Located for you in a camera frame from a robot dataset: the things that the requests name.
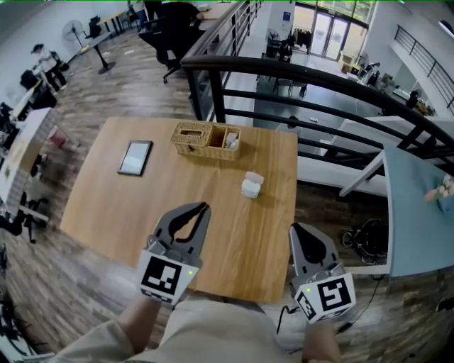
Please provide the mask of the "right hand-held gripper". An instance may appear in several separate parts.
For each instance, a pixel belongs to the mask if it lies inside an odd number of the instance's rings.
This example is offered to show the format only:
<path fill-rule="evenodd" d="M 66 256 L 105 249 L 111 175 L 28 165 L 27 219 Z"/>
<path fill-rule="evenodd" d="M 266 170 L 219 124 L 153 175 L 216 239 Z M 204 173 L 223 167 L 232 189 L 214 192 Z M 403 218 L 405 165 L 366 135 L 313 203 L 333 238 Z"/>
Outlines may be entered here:
<path fill-rule="evenodd" d="M 289 229 L 294 277 L 294 300 L 308 323 L 344 314 L 356 304 L 353 276 L 339 259 L 334 241 L 304 223 Z"/>

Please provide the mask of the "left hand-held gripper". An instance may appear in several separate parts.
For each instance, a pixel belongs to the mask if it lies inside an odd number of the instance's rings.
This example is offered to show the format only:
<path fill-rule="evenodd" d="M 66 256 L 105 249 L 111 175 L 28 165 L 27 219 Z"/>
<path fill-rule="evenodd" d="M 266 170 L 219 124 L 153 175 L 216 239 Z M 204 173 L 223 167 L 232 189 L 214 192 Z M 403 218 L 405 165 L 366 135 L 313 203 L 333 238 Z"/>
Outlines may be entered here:
<path fill-rule="evenodd" d="M 170 306 L 179 303 L 201 269 L 200 253 L 210 219 L 206 202 L 184 204 L 161 216 L 140 254 L 139 292 Z"/>

